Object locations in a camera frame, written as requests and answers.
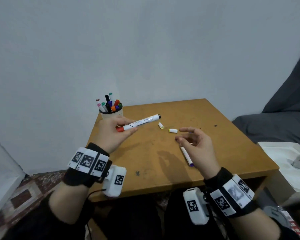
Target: hand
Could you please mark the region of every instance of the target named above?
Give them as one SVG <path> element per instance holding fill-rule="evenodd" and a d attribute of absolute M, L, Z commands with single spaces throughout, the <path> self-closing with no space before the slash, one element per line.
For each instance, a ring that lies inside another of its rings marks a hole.
<path fill-rule="evenodd" d="M 123 143 L 129 136 L 135 133 L 138 128 L 132 128 L 124 132 L 116 130 L 117 125 L 127 125 L 134 122 L 134 120 L 125 117 L 115 117 L 99 121 L 99 133 L 95 136 L 92 143 L 104 149 L 107 153 L 114 152 L 121 143 Z"/>
<path fill-rule="evenodd" d="M 216 176 L 221 167 L 217 162 L 211 138 L 198 128 L 183 127 L 179 130 L 181 132 L 190 132 L 176 136 L 176 142 L 181 147 L 184 147 L 204 179 Z"/>

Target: wristband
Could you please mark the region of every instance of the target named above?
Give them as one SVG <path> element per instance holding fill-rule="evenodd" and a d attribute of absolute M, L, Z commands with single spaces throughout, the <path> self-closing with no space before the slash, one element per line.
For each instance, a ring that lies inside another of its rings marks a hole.
<path fill-rule="evenodd" d="M 205 183 L 208 201 L 217 205 L 226 217 L 244 216 L 258 208 L 252 200 L 253 191 L 238 175 L 233 176 L 225 168 L 221 168 L 215 177 L 205 180 Z"/>
<path fill-rule="evenodd" d="M 94 182 L 102 183 L 112 164 L 109 154 L 97 145 L 90 143 L 80 147 L 68 163 L 69 169 L 63 182 L 70 186 L 85 185 L 90 188 Z"/>

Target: pen holder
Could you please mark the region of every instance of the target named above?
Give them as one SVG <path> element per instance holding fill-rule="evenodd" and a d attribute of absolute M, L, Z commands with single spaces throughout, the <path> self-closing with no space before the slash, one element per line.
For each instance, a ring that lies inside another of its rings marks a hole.
<path fill-rule="evenodd" d="M 123 116 L 124 115 L 123 108 L 124 107 L 122 106 L 119 110 L 116 110 L 116 111 L 110 112 L 110 113 L 102 112 L 99 109 L 99 113 L 101 114 L 102 119 L 105 120 L 105 119 L 108 119 L 108 118 L 111 118 L 111 117 L 116 117 L 118 115 Z"/>

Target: wooden table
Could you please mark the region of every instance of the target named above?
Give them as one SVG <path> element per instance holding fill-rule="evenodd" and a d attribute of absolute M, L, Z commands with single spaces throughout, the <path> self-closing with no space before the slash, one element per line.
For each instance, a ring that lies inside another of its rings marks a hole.
<path fill-rule="evenodd" d="M 199 171 L 188 166 L 174 140 L 177 134 L 169 133 L 169 128 L 193 126 L 202 129 L 212 138 L 219 164 L 242 179 L 269 176 L 279 169 L 261 147 L 250 141 L 206 99 L 123 108 L 123 115 L 134 120 L 155 114 L 161 115 L 159 121 L 141 125 L 110 155 L 114 165 L 127 169 L 120 197 L 204 184 Z M 101 119 L 99 114 L 89 142 L 98 133 Z M 101 188 L 101 184 L 95 183 L 90 192 Z M 106 198 L 102 193 L 94 193 L 90 199 L 95 202 Z"/>

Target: white box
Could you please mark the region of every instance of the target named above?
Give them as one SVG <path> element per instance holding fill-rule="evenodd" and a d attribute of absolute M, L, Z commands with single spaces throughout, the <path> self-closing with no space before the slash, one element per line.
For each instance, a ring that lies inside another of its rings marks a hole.
<path fill-rule="evenodd" d="M 300 203 L 300 169 L 291 165 L 300 155 L 300 145 L 294 142 L 258 142 L 258 145 L 280 167 L 266 184 L 277 204 Z"/>

